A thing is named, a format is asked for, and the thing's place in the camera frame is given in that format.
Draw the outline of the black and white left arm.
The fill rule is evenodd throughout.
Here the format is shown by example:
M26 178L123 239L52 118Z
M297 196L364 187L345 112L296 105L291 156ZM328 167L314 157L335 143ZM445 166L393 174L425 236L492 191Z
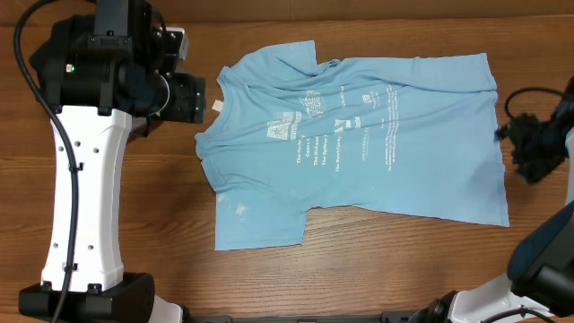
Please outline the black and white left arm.
M56 183L50 247L37 284L19 294L25 317L47 322L172 322L189 310L163 300L153 277L122 262L119 198L126 146L158 122L199 123L205 81L178 67L184 29L146 1L98 0L90 15L54 24L31 57L13 50L53 129Z

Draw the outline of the light blue t-shirt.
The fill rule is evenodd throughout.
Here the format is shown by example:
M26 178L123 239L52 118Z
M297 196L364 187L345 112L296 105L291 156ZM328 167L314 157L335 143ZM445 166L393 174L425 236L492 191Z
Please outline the light blue t-shirt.
M196 136L216 195L215 247L300 244L314 208L509 225L497 85L485 54L317 61L261 48L218 76Z

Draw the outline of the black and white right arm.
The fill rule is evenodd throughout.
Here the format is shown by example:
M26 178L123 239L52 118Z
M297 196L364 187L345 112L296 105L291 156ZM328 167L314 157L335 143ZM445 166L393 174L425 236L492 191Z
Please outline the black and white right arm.
M563 162L573 162L573 86L549 120L522 113L496 131L509 139L517 174L535 184ZM406 323L553 322L573 313L573 188L565 206L525 237L513 251L507 271L470 291L450 292L404 318Z

